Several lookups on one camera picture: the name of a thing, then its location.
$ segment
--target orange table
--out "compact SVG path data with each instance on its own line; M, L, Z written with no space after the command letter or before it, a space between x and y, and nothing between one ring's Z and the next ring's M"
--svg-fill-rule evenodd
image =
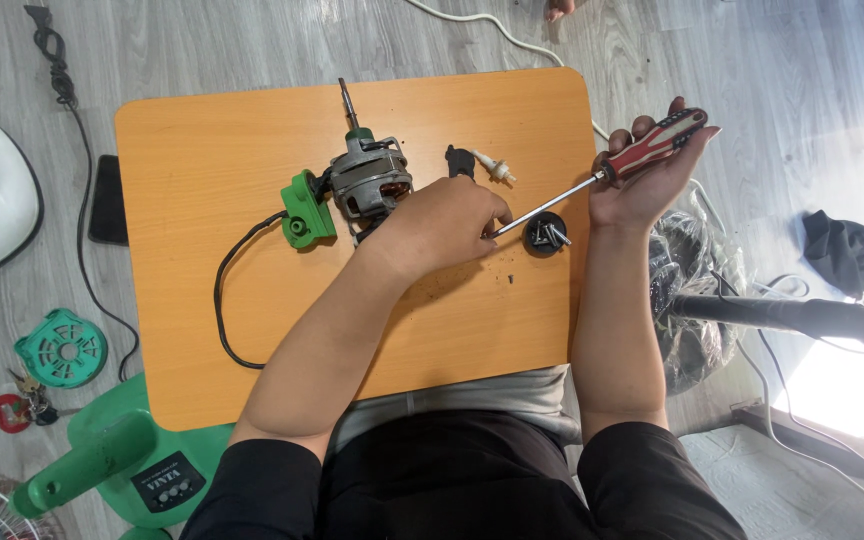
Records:
M477 148L508 161L518 182L491 181L481 166L477 181L521 215L587 178L595 155L586 85L568 68L348 90L363 126L401 142L416 189L447 175L448 145ZM345 152L339 86L134 101L119 109L115 129L151 413L167 430L234 422L258 371L236 365L219 343L216 268L249 228L282 210L279 191L293 175L320 173ZM297 252L275 225L229 267L222 312L240 357L265 362L353 254L331 206L334 241ZM567 362L587 207L577 195L552 208L570 249L531 256L519 228L499 237L490 258L416 283L391 313L358 397Z

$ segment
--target wooden floor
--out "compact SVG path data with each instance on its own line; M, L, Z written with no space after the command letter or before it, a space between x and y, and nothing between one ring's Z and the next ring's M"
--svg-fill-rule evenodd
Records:
M864 223L864 1L580 0L574 15L553 25L542 0L429 1L457 15L491 12L516 37L555 50L584 76L593 117L607 130L641 114L661 116L676 95L706 108L724 130L695 177L746 264L762 281L795 272L816 296L835 297L801 261L798 223L819 209ZM140 98L551 66L489 23L445 22L402 0L50 4L96 155L115 154L113 115ZM92 305L76 268L86 162L72 118L55 103L33 30L21 2L0 0L0 126L29 157L46 201L41 233L0 270L0 393L10 389L5 367L17 363L12 343L53 308L97 322L110 362L131 346ZM86 264L99 297L135 324L128 250L87 243ZM775 340L793 364L810 346L791 335ZM137 359L127 371L140 370ZM112 366L52 397L60 409L81 407L114 384ZM730 405L759 395L758 380L734 361L670 399L673 429L720 426ZM28 478L66 451L66 423L0 431L0 473ZM69 538L117 538L127 528L94 491L57 515Z

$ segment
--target person's hand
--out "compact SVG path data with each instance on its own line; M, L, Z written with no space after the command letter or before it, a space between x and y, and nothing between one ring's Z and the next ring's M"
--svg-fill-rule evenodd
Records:
M677 97L669 105L669 115L686 108L686 99ZM608 138L608 151L595 157L592 170L604 158L644 137L656 125L651 116L640 116L631 123L631 132L617 129ZM588 194L588 213L592 228L618 227L647 233L686 188L702 152L722 128L714 126L697 130L676 153L621 178L615 184L594 183Z
M575 11L575 0L549 0L545 20L555 22Z
M496 229L496 219L512 221L509 204L497 194L468 176L439 178L400 202L359 249L378 252L414 281L496 251L496 240L482 238Z

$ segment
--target plastic bag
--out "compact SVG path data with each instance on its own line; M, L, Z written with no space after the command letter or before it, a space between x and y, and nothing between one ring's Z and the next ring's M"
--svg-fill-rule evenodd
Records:
M735 354L739 329L734 325L680 319L668 313L676 294L715 294L724 277L744 295L747 279L742 250L711 226L696 192L688 195L689 211L669 210L654 225L649 240L652 315L665 366L669 396L689 390Z

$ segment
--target black phone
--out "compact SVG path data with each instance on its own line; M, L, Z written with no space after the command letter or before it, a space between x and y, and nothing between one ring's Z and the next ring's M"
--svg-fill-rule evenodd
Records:
M99 156L95 173L95 196L92 198L92 218L88 222L88 238L103 244L129 245L126 203L122 199L118 155Z

